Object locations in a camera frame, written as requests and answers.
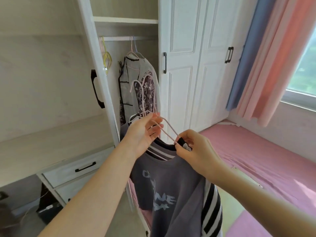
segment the black handle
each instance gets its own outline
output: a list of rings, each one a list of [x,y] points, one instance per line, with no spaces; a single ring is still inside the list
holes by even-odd
[[[165,57],[165,70],[163,71],[164,74],[167,74],[167,53],[164,52],[163,56]]]
[[[230,58],[229,58],[229,55],[228,55],[228,59],[229,59],[229,60],[227,60],[228,63],[230,63],[230,61],[232,60],[232,57],[233,57],[233,52],[234,52],[234,47],[233,46],[231,47],[231,50],[232,50],[232,53],[230,55]]]
[[[103,108],[105,108],[104,102],[99,100],[97,92],[95,91],[95,86],[94,86],[94,82],[93,82],[96,77],[97,77],[97,73],[95,72],[95,70],[91,70],[91,81],[92,81],[92,85],[93,85],[94,94],[95,94],[95,97],[97,98],[99,106],[103,109]]]
[[[84,170],[84,169],[87,169],[87,168],[89,168],[89,167],[91,167],[91,166],[94,166],[96,163],[97,163],[97,162],[94,161],[91,165],[89,165],[89,166],[87,166],[87,167],[85,167],[85,168],[82,168],[82,169],[75,169],[75,172],[79,172],[79,171],[82,171],[82,170]]]
[[[228,56],[227,56],[227,60],[225,60],[225,64],[228,62],[228,59],[229,59],[229,56],[230,56],[231,47],[228,47],[228,50],[229,50],[229,53],[228,53]]]

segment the pink curtain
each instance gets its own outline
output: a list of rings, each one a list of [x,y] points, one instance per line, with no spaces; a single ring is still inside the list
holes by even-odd
[[[276,0],[237,114],[267,126],[309,41],[316,0]]]

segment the wall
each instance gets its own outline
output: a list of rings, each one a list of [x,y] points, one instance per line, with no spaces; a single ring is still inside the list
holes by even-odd
[[[90,3],[94,16],[158,19],[158,0],[90,0]]]
[[[251,132],[316,162],[316,112],[280,102],[268,126],[247,121],[231,111],[229,120]]]
[[[82,37],[0,36],[0,50],[0,142],[102,113]]]

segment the curtain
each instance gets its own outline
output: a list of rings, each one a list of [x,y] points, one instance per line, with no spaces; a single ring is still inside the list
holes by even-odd
[[[230,91],[226,109],[231,111],[236,108],[242,91],[246,85],[251,67],[255,61],[257,52],[267,27],[269,17],[276,0],[258,0],[255,13],[249,28],[245,47],[235,75],[233,87]]]
[[[267,126],[296,69],[316,22],[316,0],[277,0],[237,114]]]

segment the black and white stripes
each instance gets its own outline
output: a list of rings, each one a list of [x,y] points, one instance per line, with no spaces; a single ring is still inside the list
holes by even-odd
[[[221,198],[216,186],[207,180],[204,188],[204,203],[201,221],[202,237],[221,237],[223,235]]]

